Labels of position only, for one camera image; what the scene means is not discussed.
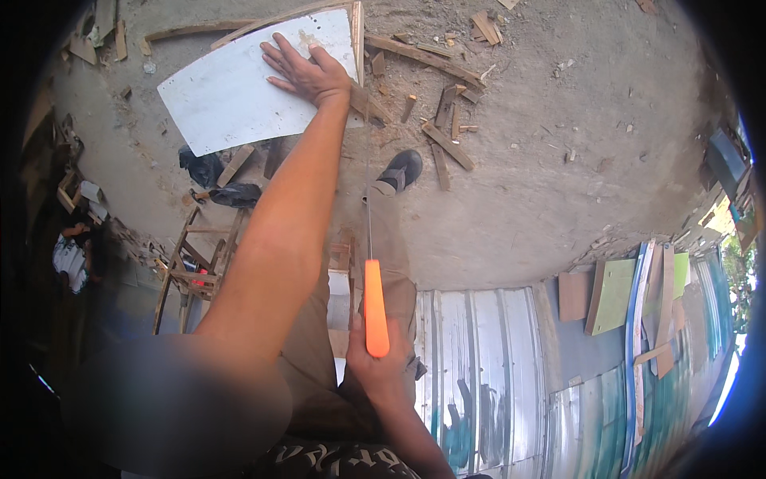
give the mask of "black plastic bag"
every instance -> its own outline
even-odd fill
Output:
[[[250,183],[229,183],[208,193],[213,203],[232,208],[252,208],[260,198],[260,188]]]
[[[194,156],[188,145],[178,150],[178,164],[189,171],[191,179],[195,180],[202,188],[212,188],[218,180],[218,176],[224,171],[224,166],[218,155],[208,153],[200,157]]]

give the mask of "khaki pants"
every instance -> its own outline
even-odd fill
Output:
[[[387,317],[397,317],[407,328],[410,343],[415,338],[415,285],[410,281],[410,262],[399,228],[396,191],[386,182],[370,185],[373,256],[380,261],[383,298]],[[367,259],[367,238],[362,239]],[[298,313],[285,340],[277,367],[293,395],[293,417],[288,434],[324,440],[380,442],[381,427],[367,396],[348,366],[340,387],[336,386],[335,362],[327,333],[329,285],[325,251],[322,272],[311,297]],[[410,354],[405,376],[414,404],[417,361]]]

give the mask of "black shoe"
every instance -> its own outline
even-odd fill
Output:
[[[397,193],[414,182],[423,171],[423,160],[413,149],[397,153],[386,169],[378,177],[379,181],[393,186]]]

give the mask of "wooden handle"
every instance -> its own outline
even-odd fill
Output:
[[[388,324],[383,304],[381,265],[378,260],[365,261],[365,332],[367,352],[374,358],[388,354]]]

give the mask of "white board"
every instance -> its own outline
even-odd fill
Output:
[[[357,80],[349,14],[344,8],[263,28],[210,52],[162,82],[157,90],[196,156],[262,139],[302,133],[316,114],[309,102],[266,81],[281,77],[263,60],[260,43],[277,43],[279,32],[309,57],[309,45],[324,47]],[[363,126],[349,114],[347,127]]]

